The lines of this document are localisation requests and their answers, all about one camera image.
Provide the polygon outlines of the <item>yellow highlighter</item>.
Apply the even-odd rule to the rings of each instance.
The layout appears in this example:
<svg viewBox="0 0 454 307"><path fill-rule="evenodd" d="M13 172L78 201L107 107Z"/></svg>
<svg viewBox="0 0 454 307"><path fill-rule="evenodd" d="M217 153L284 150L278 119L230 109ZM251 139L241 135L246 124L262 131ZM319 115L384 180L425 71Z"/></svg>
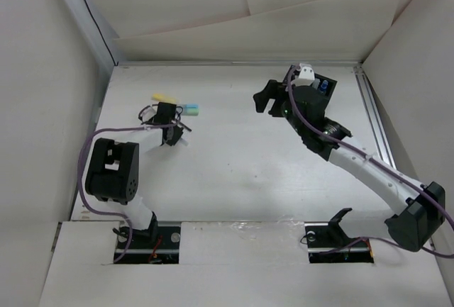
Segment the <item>yellow highlighter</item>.
<svg viewBox="0 0 454 307"><path fill-rule="evenodd" d="M170 103L170 104L177 104L178 100L171 96L167 96L164 94L153 94L151 96L151 99L156 102L165 102L165 103Z"/></svg>

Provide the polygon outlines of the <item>black pen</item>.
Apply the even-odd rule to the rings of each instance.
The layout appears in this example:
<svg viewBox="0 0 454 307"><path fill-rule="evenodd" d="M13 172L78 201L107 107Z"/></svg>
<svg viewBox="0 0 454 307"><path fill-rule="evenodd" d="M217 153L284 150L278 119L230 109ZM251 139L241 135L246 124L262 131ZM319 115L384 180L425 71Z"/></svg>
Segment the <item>black pen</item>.
<svg viewBox="0 0 454 307"><path fill-rule="evenodd" d="M188 132L192 132L192 129L189 126L185 125L183 122L179 122L178 126L180 126L181 128L183 128L184 130L186 130Z"/></svg>

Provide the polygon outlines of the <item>orange blue-capped highlighter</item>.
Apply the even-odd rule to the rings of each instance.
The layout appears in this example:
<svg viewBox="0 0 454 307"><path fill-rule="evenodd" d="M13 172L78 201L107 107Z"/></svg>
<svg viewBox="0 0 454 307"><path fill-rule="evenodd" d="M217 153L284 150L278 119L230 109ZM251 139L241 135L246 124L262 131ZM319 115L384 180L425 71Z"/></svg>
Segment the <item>orange blue-capped highlighter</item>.
<svg viewBox="0 0 454 307"><path fill-rule="evenodd" d="M323 80L319 85L319 92L325 95L328 89L328 85L329 85L328 81Z"/></svg>

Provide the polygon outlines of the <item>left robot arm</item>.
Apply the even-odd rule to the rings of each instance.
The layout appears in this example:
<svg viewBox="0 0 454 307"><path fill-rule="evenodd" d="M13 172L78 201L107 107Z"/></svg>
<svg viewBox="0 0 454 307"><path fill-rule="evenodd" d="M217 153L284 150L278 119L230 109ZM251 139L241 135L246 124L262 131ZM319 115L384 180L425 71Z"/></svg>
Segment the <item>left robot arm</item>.
<svg viewBox="0 0 454 307"><path fill-rule="evenodd" d="M185 131L181 124L187 107L157 102L138 114L139 125L102 128L87 138L80 151L77 190L84 207L98 216L119 218L141 247L152 247L158 238L155 214L138 194L140 156L159 147L176 145Z"/></svg>

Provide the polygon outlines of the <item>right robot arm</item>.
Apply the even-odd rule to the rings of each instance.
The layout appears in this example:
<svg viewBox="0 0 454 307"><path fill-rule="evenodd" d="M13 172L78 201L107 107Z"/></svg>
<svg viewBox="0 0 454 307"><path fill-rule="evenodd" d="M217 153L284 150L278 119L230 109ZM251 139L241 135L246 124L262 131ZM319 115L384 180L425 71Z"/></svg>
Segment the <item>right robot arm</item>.
<svg viewBox="0 0 454 307"><path fill-rule="evenodd" d="M405 250L422 250L445 221L444 188L399 174L354 144L347 128L325 116L336 85L322 76L299 86L271 79L253 95L255 110L264 112L273 100L269 115L285 118L310 151L350 173L391 208L393 215L384 221L391 239Z"/></svg>

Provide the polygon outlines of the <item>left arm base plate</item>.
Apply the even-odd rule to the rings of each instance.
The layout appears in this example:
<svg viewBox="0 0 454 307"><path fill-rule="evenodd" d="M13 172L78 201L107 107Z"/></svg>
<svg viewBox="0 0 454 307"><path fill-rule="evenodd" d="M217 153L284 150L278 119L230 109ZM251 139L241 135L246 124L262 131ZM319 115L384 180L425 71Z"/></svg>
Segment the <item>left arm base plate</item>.
<svg viewBox="0 0 454 307"><path fill-rule="evenodd" d="M178 264L181 225L155 222L134 230L129 248L116 264Z"/></svg>

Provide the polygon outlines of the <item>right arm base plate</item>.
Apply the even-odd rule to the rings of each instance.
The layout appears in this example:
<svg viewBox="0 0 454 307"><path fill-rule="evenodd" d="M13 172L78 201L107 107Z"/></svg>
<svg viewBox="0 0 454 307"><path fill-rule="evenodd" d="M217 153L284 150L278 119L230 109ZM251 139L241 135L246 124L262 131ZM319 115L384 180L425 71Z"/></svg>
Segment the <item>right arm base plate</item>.
<svg viewBox="0 0 454 307"><path fill-rule="evenodd" d="M311 264L352 264L374 263L368 241L352 245L338 224L329 222L309 222L304 224L305 232L300 243L307 246Z"/></svg>

